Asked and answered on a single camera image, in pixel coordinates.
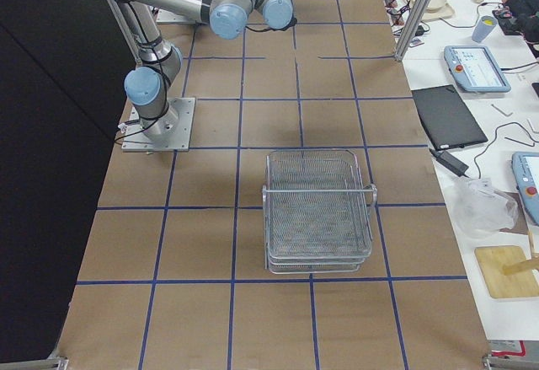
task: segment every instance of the white desk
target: white desk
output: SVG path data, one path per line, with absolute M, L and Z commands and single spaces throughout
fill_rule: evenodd
M 455 16 L 448 19 L 451 24 L 472 25 L 475 22 L 477 4 L 472 0 L 448 0 L 448 2 L 456 10 Z M 485 0 L 485 2 L 499 2 L 499 0 Z M 491 14 L 493 9 L 494 6 L 487 5 L 479 8 L 479 12 L 481 15 Z M 429 27 L 430 32 L 421 37 L 424 44 L 408 49 L 403 60 L 410 88 L 428 88 L 449 83 L 456 86 L 443 60 L 442 52 L 445 46 L 475 45 L 471 40 L 472 28 L 455 29 L 439 20 L 429 22 Z M 500 67 L 516 67 L 535 61 L 521 37 L 505 36 L 499 28 L 496 28 L 481 45 L 488 46 Z M 529 129 L 526 119 L 531 119 L 534 127 L 539 128 L 539 98 L 531 87 L 532 82 L 539 81 L 539 66 L 520 70 L 519 73 L 508 73 L 506 76 L 512 87 L 507 94 L 461 92 L 462 98 L 489 141 L 494 138 L 494 129 L 497 126 L 510 121 L 518 121 Z M 491 104 L 497 105 L 506 113 L 512 112 L 513 115 L 504 116 Z M 495 188 L 515 192 L 515 181 L 510 170 L 511 155 L 516 151 L 536 152 L 537 149 L 504 139 L 512 137 L 529 142 L 516 126 L 501 129 L 499 137 L 501 138 L 478 159 L 478 162 L 483 177 L 491 178 Z M 486 144 L 482 144 L 462 150 L 451 150 L 451 153 L 470 166 L 467 174 L 474 178 L 478 177 L 478 172 L 473 164 L 473 158 L 483 151 L 485 146 Z M 495 233 L 487 238 L 476 239 L 465 234 L 459 228 L 452 211 L 456 199 L 455 176 L 436 162 L 435 169 L 487 338 L 491 341 L 539 341 L 539 298 L 491 298 L 474 255 L 474 250 L 478 246 L 518 245 L 529 257 L 527 237 L 521 234 Z M 534 233 L 539 233 L 539 228 L 534 228 Z M 538 239 L 539 235 L 536 236 L 536 244 L 539 244 Z

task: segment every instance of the wooden board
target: wooden board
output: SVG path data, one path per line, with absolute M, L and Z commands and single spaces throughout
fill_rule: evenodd
M 526 260 L 519 246 L 489 246 L 475 249 L 488 293 L 492 298 L 522 298 L 539 296 L 539 285 L 532 271 L 504 275 L 502 267 Z

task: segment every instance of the clear plastic bag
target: clear plastic bag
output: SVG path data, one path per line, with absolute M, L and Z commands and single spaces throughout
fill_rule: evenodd
M 459 178 L 456 181 L 456 224 L 471 236 L 513 228 L 518 206 L 512 197 L 493 188 L 489 179 Z

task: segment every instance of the white mounting plate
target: white mounting plate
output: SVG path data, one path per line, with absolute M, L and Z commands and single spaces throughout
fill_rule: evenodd
M 124 135 L 129 137 L 123 140 L 121 149 L 132 153 L 153 153 L 160 151 L 189 151 L 189 141 L 191 138 L 191 129 L 193 127 L 193 116 L 195 115 L 195 98 L 171 98 L 168 100 L 170 107 L 174 107 L 178 112 L 178 126 L 174 130 L 167 142 L 154 144 L 146 137 L 138 124 L 127 127 Z M 130 120 L 138 120 L 138 113 L 135 108 L 131 110 Z
M 157 24 L 195 24 L 193 19 L 163 9 L 159 9 L 156 21 Z

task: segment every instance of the metal basket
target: metal basket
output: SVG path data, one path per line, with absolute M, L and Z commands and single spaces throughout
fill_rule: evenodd
M 376 187 L 363 186 L 345 150 L 282 150 L 267 157 L 266 268 L 274 273 L 356 271 L 371 254 Z M 371 193 L 367 210 L 366 193 Z

